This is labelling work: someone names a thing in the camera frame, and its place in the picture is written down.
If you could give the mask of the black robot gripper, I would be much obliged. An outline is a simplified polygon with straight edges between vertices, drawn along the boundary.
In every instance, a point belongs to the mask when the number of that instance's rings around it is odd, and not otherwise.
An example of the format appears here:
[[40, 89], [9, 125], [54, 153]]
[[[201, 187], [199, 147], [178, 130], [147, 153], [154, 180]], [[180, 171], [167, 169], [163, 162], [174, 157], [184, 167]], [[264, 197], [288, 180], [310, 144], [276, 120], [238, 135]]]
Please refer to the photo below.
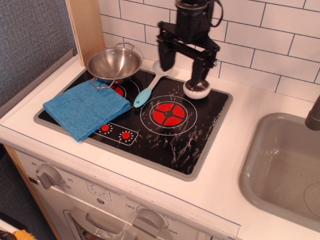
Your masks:
[[160, 66], [170, 70], [179, 52], [194, 60], [191, 86], [195, 87], [206, 80], [210, 68], [216, 65], [216, 55], [220, 47], [209, 37], [212, 24], [213, 6], [197, 8], [177, 8], [176, 23], [159, 22], [157, 36]]

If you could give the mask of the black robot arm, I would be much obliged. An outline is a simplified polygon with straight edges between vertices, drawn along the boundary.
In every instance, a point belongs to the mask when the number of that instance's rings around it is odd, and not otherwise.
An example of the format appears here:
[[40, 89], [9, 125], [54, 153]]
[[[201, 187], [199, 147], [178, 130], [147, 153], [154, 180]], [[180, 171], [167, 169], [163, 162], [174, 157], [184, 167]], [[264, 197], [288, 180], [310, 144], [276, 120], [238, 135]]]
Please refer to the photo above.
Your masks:
[[163, 71], [175, 64], [176, 53], [193, 59], [191, 79], [186, 82], [189, 90], [200, 91], [209, 88], [206, 81], [209, 69], [216, 62], [220, 47], [209, 37], [215, 3], [219, 0], [177, 0], [176, 23], [159, 22], [157, 36], [160, 65]]

